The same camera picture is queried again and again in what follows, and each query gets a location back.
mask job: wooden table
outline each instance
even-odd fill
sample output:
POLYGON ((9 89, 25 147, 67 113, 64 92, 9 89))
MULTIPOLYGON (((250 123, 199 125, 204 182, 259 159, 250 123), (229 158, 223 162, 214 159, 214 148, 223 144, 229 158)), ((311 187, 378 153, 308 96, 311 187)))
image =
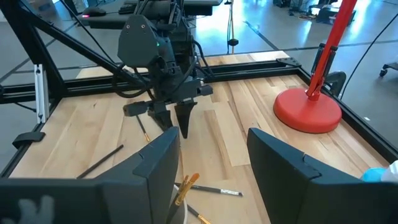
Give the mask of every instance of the wooden table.
MULTIPOLYGON (((284 52, 209 57, 210 65, 275 60, 284 52)), ((109 75, 103 68, 83 69, 78 78, 109 75)), ((211 84, 214 94, 196 98, 188 139, 181 138, 177 181, 199 172, 197 184, 242 191, 244 197, 190 191, 188 203, 212 223, 269 223, 253 176, 246 136, 248 128, 261 128, 305 153, 355 177, 370 167, 388 163, 344 121, 332 132, 306 134, 290 129, 274 115, 275 97, 287 88, 306 86, 296 75, 211 84)), ((123 116, 122 107, 147 100, 116 94, 64 98, 11 177, 74 178, 120 144, 124 149, 94 170, 95 177, 147 144, 135 117, 123 116)), ((172 121, 177 124, 174 110, 172 121)), ((162 133, 148 115, 140 118, 154 139, 162 133)), ((200 223, 189 216, 189 223, 200 223)))

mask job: gray floor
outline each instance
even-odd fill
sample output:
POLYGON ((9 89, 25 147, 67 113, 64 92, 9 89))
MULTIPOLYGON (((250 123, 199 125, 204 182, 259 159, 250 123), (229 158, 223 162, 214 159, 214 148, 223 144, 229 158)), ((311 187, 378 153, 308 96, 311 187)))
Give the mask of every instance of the gray floor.
MULTIPOLYGON (((281 49, 297 58, 309 70, 312 66, 316 47, 327 40, 331 25, 313 21, 303 21, 289 16, 286 8, 272 5, 270 0, 234 1, 235 38, 239 45, 235 53, 257 52, 281 49)), ((52 18, 55 25, 68 34, 99 52, 99 48, 81 27, 73 26, 69 15, 60 3, 56 4, 58 16, 52 18)), ((359 0, 356 6, 355 21, 346 29, 337 51, 332 70, 342 70, 348 75, 369 47, 370 42, 398 12, 398 0, 371 1, 359 0)), ((224 4, 214 7, 213 16, 201 17, 193 29, 195 38, 201 43, 206 55, 226 53, 226 32, 228 7, 224 4)), ((118 30, 89 29, 115 60, 118 47, 118 30)), ((29 70, 32 63, 26 61, 27 54, 16 39, 8 24, 0 22, 0 77, 7 75, 2 85, 33 82, 29 70)), ((65 47, 51 37, 40 33, 58 67, 78 67, 93 65, 93 62, 65 47)), ((379 131, 386 139, 398 147, 395 137, 398 119, 398 72, 389 71, 379 78, 380 68, 397 57, 398 20, 380 36, 350 81, 343 101, 379 131)), ((65 79, 75 78, 79 68, 61 70, 65 79)), ((15 149, 12 140, 19 134, 30 131, 35 124, 32 112, 16 105, 0 105, 0 122, 3 124, 0 135, 0 170, 12 157, 15 149)))

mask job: wooden tabletop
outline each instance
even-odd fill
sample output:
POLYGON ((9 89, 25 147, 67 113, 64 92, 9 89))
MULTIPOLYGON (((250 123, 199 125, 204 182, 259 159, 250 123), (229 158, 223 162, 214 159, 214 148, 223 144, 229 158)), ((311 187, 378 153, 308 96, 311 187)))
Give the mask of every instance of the wooden tabletop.
MULTIPOLYGON (((210 65, 275 60, 284 52, 208 57, 210 65)), ((83 69, 78 78, 110 75, 103 68, 83 69)), ((257 78, 211 84, 214 94, 195 98, 188 139, 181 138, 177 181, 200 173, 198 185, 237 190, 244 197, 191 190, 187 202, 212 223, 269 223, 253 176, 246 137, 256 127, 303 152, 355 177, 370 167, 388 163, 344 121, 332 132, 307 134, 290 129, 274 115, 275 97, 283 90, 306 87, 296 76, 257 78)), ((147 95, 124 99, 116 94, 64 98, 42 131, 46 137, 33 143, 11 177, 74 178, 107 153, 124 149, 104 162, 95 177, 125 160, 147 144, 135 117, 125 117, 126 103, 148 100, 147 95)), ((172 121, 177 124, 173 105, 172 121)), ((148 135, 162 131, 146 114, 140 115, 148 135)), ((189 223, 200 223, 190 215, 189 223)))

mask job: red pole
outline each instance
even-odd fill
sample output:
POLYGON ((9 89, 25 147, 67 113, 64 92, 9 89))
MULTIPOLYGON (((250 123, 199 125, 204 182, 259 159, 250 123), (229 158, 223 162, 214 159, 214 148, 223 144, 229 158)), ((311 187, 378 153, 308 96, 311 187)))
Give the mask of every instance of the red pole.
POLYGON ((344 30, 351 20, 355 4, 356 0, 343 0, 341 3, 336 16, 336 21, 331 28, 328 41, 326 42, 326 46, 319 59, 319 63, 311 80, 311 84, 306 93, 309 100, 317 101, 319 99, 320 88, 322 87, 323 81, 325 79, 325 77, 323 77, 323 72, 325 71, 325 66, 330 55, 330 49, 332 46, 337 47, 340 43, 344 30))

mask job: red stand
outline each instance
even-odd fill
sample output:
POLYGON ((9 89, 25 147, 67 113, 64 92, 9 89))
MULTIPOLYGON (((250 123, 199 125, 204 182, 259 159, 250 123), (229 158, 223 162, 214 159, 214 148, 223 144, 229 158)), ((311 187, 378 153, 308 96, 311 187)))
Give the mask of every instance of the red stand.
POLYGON ((306 133, 327 133, 338 126, 341 109, 334 100, 320 93, 320 90, 325 80, 324 71, 331 47, 338 46, 355 4, 356 0, 342 2, 308 90, 289 89, 275 99, 274 113, 289 127, 306 133))

